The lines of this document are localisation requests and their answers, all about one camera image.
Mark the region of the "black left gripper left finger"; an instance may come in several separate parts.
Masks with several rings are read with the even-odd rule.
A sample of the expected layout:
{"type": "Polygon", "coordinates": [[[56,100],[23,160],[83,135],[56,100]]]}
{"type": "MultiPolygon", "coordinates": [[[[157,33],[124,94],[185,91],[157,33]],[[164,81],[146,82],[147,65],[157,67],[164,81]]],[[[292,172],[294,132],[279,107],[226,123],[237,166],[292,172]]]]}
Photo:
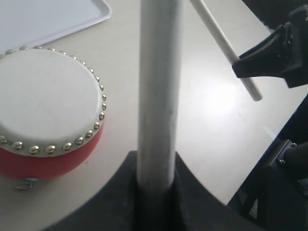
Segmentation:
{"type": "Polygon", "coordinates": [[[166,230],[166,156],[130,151],[98,193],[47,230],[166,230]]]}

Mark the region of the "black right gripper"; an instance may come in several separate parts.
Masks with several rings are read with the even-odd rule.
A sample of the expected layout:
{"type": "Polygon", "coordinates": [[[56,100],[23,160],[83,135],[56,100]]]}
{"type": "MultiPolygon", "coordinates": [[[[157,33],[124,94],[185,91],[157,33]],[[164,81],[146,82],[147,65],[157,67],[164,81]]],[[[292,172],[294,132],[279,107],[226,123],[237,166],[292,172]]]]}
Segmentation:
{"type": "Polygon", "coordinates": [[[289,22],[249,49],[233,65],[238,78],[279,77],[289,88],[308,83],[308,7],[289,13],[289,22]]]}

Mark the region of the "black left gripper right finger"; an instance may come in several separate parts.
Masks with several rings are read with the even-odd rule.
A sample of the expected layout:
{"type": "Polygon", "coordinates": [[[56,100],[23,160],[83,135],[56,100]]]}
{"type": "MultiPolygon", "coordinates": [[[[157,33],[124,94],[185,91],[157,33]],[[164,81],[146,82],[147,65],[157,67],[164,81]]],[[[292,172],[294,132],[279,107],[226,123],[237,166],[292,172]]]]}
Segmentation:
{"type": "Polygon", "coordinates": [[[214,197],[178,153],[171,188],[169,231],[261,231],[214,197]]]}

